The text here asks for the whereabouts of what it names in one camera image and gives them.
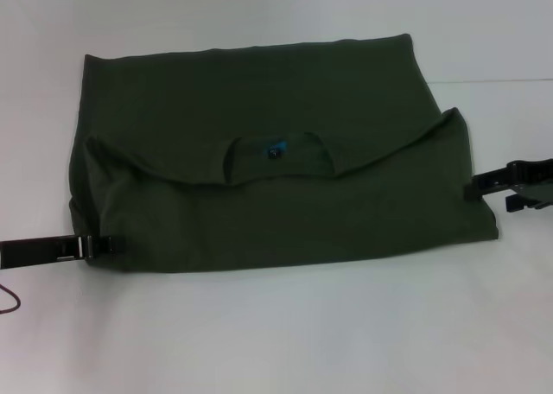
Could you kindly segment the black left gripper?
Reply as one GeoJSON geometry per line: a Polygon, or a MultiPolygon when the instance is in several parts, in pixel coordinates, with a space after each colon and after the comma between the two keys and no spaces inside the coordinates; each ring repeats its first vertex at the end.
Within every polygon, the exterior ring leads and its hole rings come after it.
{"type": "Polygon", "coordinates": [[[103,257],[124,253],[126,242],[119,236],[62,236],[3,241],[1,269],[15,269],[83,257],[103,257]]]}

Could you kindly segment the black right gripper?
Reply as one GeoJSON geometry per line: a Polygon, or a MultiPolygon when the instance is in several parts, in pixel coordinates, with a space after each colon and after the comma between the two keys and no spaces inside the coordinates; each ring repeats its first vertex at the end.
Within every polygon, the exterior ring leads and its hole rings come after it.
{"type": "Polygon", "coordinates": [[[463,188],[465,200],[511,189],[515,194],[505,198],[505,209],[515,213],[525,209],[544,209],[552,205],[552,160],[513,161],[508,171],[490,171],[475,175],[463,188]]]}

